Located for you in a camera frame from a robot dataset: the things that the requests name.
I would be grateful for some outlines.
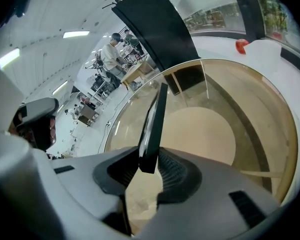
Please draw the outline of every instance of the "black monitor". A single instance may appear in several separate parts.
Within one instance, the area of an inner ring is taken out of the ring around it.
[[[154,97],[144,121],[139,148],[139,168],[144,173],[155,172],[161,134],[164,125],[168,85],[161,86]]]

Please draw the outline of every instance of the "black hair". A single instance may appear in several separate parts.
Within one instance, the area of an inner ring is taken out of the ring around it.
[[[119,33],[113,33],[111,35],[111,38],[116,40],[117,42],[120,42],[121,41],[121,35]]]

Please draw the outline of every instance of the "window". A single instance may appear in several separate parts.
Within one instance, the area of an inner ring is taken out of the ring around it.
[[[211,30],[245,32],[244,21],[237,2],[210,10],[199,10],[185,18],[184,23],[190,33]]]
[[[300,29],[292,14],[279,0],[259,0],[265,35],[300,53]]]

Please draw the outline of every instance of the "white ceiling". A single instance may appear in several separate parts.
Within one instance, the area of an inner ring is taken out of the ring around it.
[[[224,0],[170,0],[181,17]],[[51,96],[63,103],[71,92],[78,71],[99,49],[102,36],[111,34],[120,19],[111,11],[112,0],[31,0],[27,13],[13,16],[0,29],[0,57],[20,49],[20,56],[3,71],[24,94],[25,101]],[[90,31],[87,36],[63,39],[64,32]]]

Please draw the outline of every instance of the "black window pillar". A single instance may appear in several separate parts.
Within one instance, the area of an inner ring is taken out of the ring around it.
[[[258,0],[236,0],[243,19],[246,39],[251,43],[265,35],[264,20]]]

